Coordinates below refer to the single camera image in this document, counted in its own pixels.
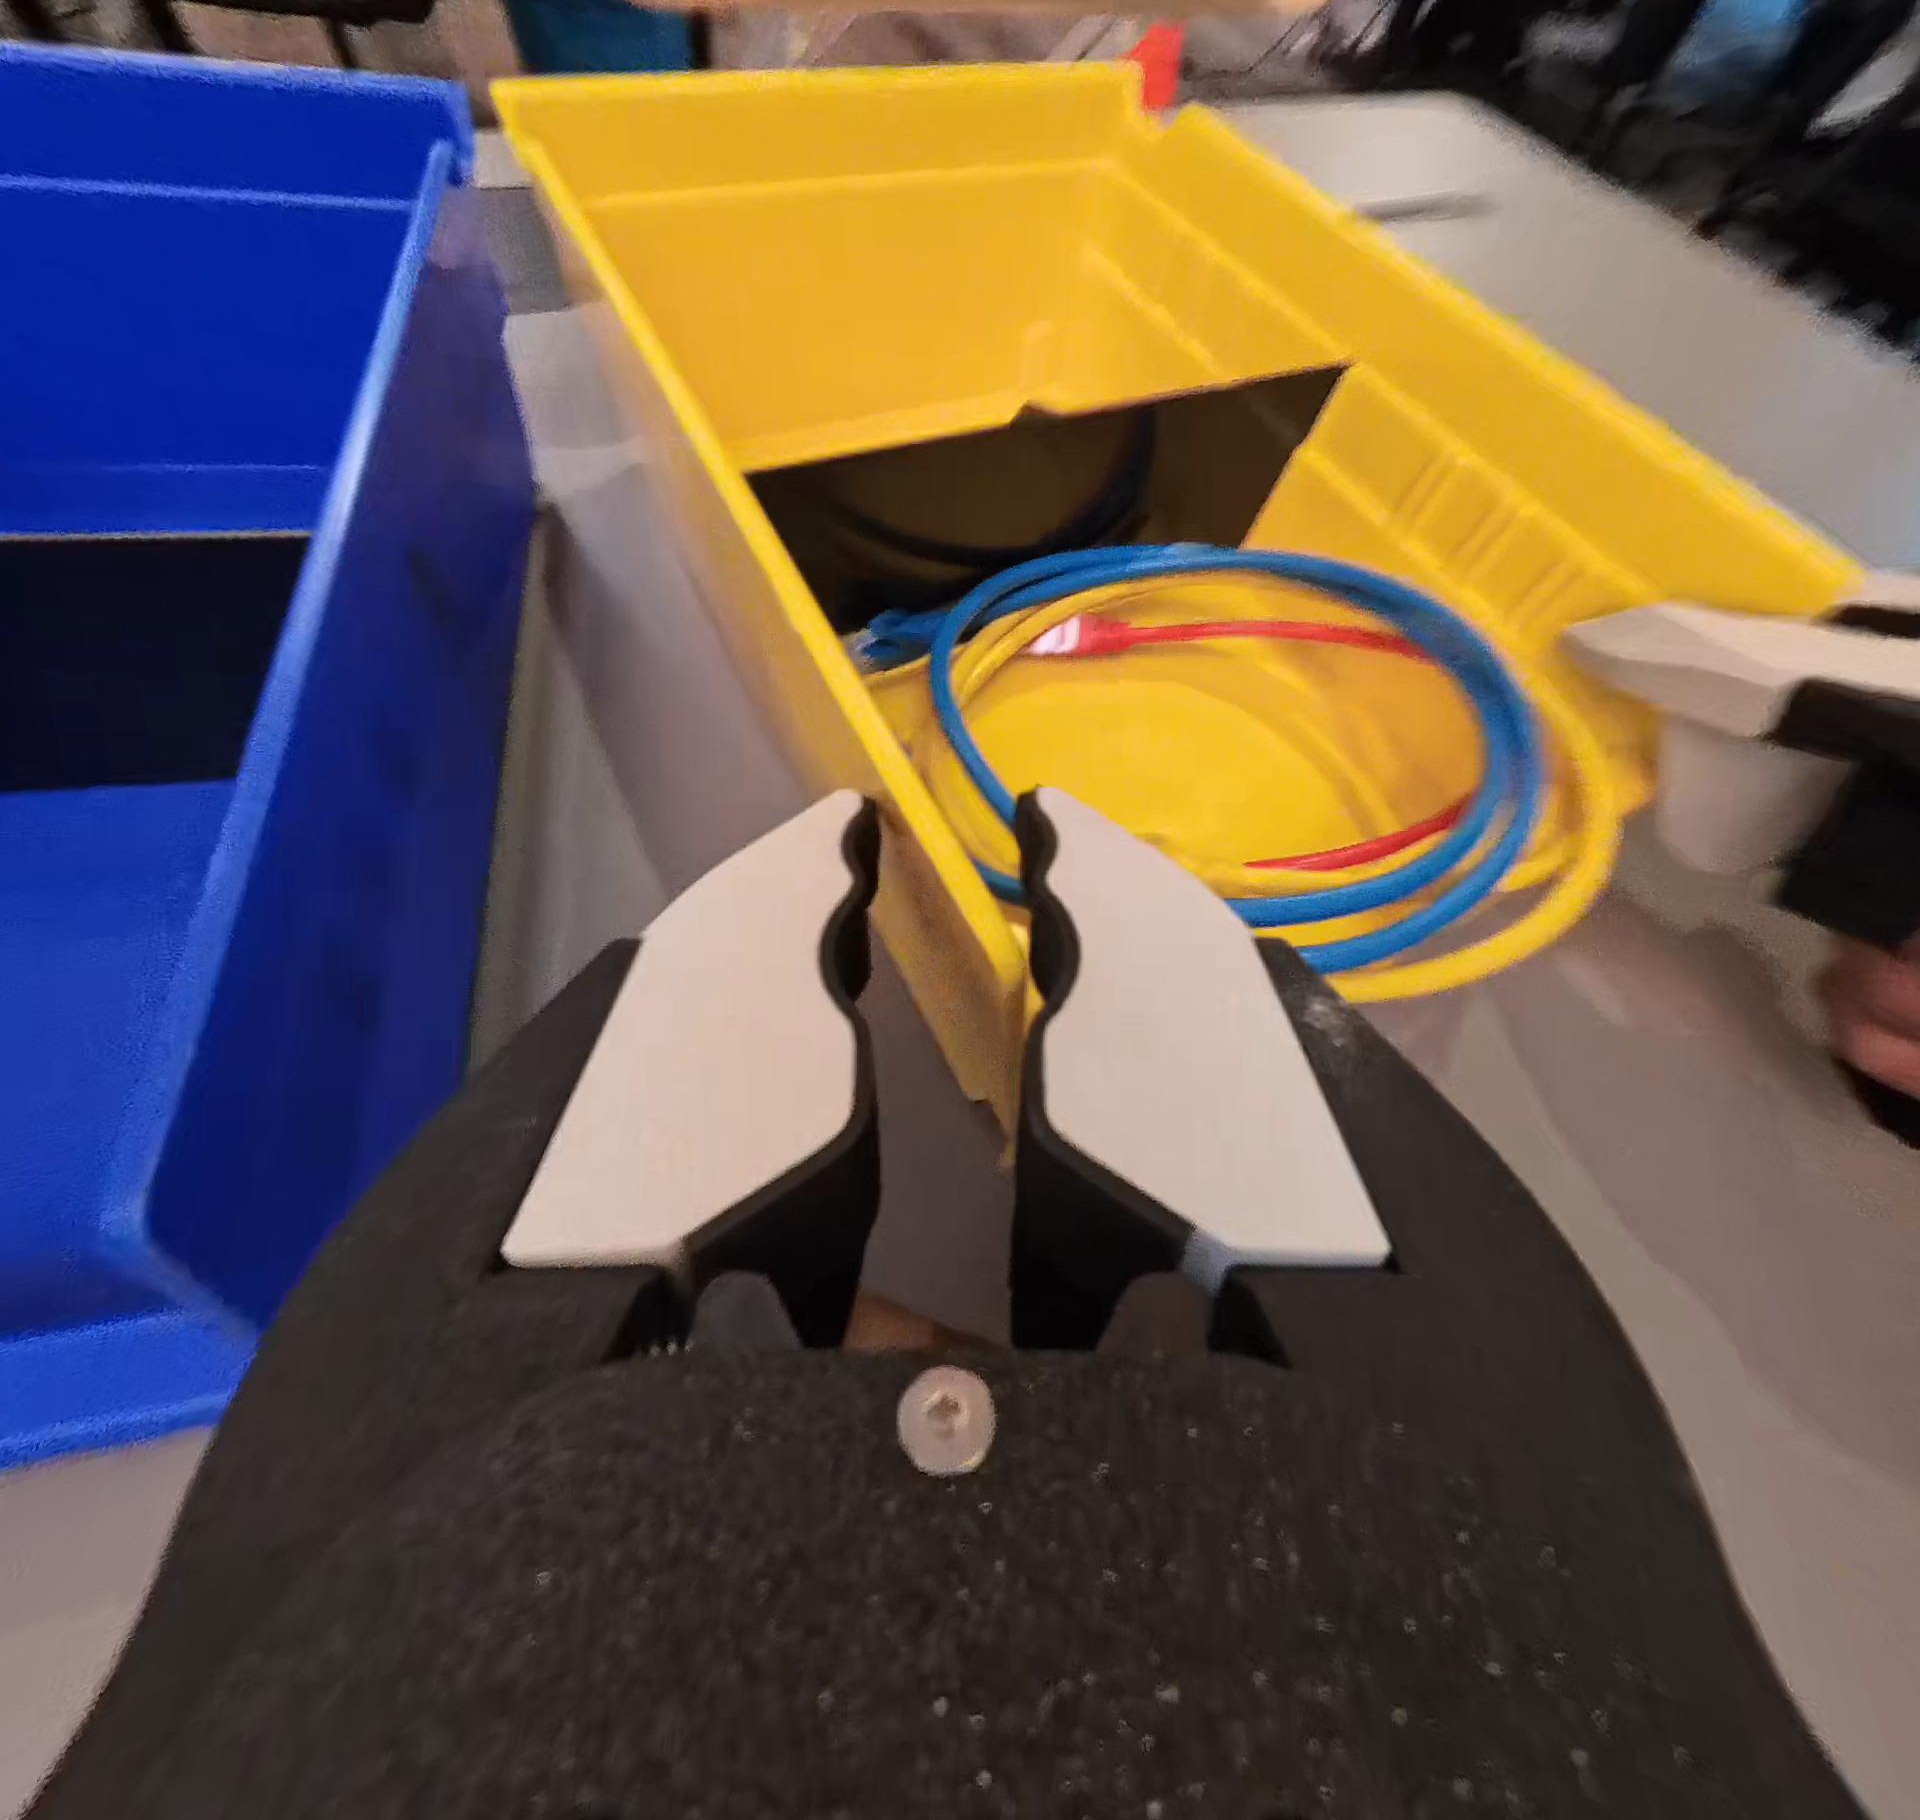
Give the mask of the person's right hand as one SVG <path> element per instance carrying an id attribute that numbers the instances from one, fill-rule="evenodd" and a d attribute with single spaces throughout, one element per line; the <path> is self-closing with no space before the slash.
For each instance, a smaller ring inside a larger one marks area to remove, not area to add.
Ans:
<path id="1" fill-rule="evenodd" d="M 1917 947 L 1886 951 L 1838 938 L 1820 975 L 1836 1060 L 1866 1080 L 1917 1097 Z"/>

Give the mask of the yellow plastic bin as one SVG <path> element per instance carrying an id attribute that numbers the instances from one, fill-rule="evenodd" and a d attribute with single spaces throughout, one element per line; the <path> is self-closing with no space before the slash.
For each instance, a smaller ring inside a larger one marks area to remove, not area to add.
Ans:
<path id="1" fill-rule="evenodd" d="M 875 927 L 1011 1122 L 1055 786 L 1356 1002 L 1556 942 L 1653 791 L 1638 697 L 1561 647 L 1680 603 L 1812 619 L 1859 561 L 1113 63 L 642 74 L 493 91 L 660 551 L 811 793 L 886 828 Z M 1309 368 L 1330 402 L 1238 544 L 1020 561 L 838 633 L 752 473 Z"/>

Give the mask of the black bin divider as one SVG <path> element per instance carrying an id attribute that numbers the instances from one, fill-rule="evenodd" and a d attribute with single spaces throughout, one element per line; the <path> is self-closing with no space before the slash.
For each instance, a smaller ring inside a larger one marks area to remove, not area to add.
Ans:
<path id="1" fill-rule="evenodd" d="M 832 631 L 947 608 L 1027 559 L 1245 541 L 1337 365 L 750 473 Z"/>
<path id="2" fill-rule="evenodd" d="M 234 779 L 307 544 L 4 538 L 4 793 Z"/>

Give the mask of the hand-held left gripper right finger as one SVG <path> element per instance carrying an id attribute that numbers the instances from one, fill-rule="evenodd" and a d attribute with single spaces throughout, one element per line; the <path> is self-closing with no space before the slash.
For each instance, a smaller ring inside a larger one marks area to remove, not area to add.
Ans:
<path id="1" fill-rule="evenodd" d="M 1014 1130 L 1016 1348 L 1092 1348 L 1140 1279 L 1203 1310 L 1238 1276 L 1393 1251 L 1254 930 L 1057 786 L 1017 799 L 1038 995 Z"/>

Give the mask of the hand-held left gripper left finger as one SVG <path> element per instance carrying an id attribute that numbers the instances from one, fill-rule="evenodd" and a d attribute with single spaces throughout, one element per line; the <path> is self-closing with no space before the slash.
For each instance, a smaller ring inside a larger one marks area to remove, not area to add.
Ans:
<path id="1" fill-rule="evenodd" d="M 802 1344 L 843 1344 L 882 1199 L 858 1007 L 880 845 L 875 802 L 832 791 L 647 923 L 504 1232 L 507 1267 L 647 1267 L 685 1308 L 758 1276 Z"/>

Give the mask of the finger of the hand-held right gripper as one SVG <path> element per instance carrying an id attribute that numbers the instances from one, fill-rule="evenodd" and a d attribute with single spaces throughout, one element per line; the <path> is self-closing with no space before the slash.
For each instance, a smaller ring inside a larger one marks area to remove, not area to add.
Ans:
<path id="1" fill-rule="evenodd" d="M 1652 824 L 1661 845 L 1704 874 L 1757 874 L 1798 851 L 1843 782 L 1840 758 L 1661 721 Z"/>
<path id="2" fill-rule="evenodd" d="M 1557 640 L 1616 692 L 1745 741 L 1771 738 L 1807 684 L 1917 697 L 1916 637 L 1824 619 L 1649 603 L 1575 621 Z"/>

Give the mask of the blue plastic bin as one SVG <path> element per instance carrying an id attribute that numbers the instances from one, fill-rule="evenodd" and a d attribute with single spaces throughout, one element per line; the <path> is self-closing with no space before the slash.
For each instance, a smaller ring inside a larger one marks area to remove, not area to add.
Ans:
<path id="1" fill-rule="evenodd" d="M 214 1424 L 467 1058 L 535 482 L 459 88 L 4 44 L 1 538 L 307 535 L 230 779 L 1 788 L 1 1463 Z"/>

